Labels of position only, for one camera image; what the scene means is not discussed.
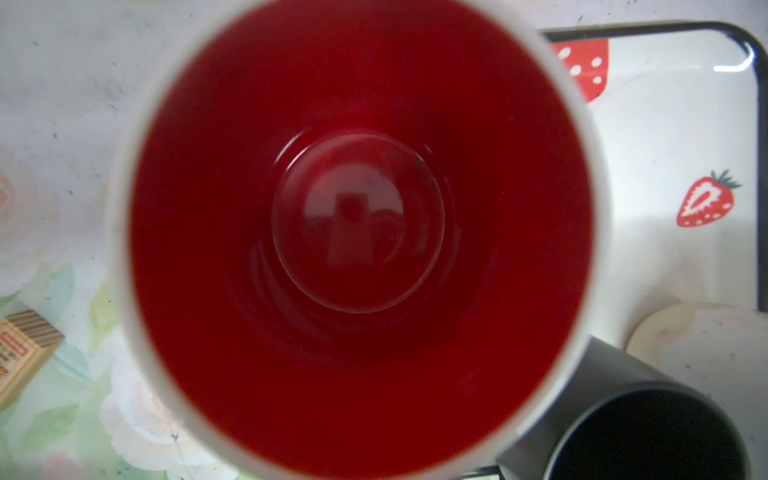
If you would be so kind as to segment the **red mug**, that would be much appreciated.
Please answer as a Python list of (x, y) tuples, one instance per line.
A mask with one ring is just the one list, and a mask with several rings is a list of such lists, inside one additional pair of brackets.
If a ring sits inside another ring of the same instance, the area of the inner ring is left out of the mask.
[(607, 168), (506, 1), (230, 1), (141, 94), (106, 246), (127, 340), (263, 479), (450, 479), (590, 338)]

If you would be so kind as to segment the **white mug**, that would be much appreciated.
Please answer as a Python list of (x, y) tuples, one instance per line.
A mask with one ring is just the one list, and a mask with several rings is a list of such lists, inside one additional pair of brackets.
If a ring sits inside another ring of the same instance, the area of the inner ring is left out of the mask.
[(711, 398), (729, 415), (752, 477), (767, 477), (767, 314), (679, 303), (641, 321), (626, 351)]

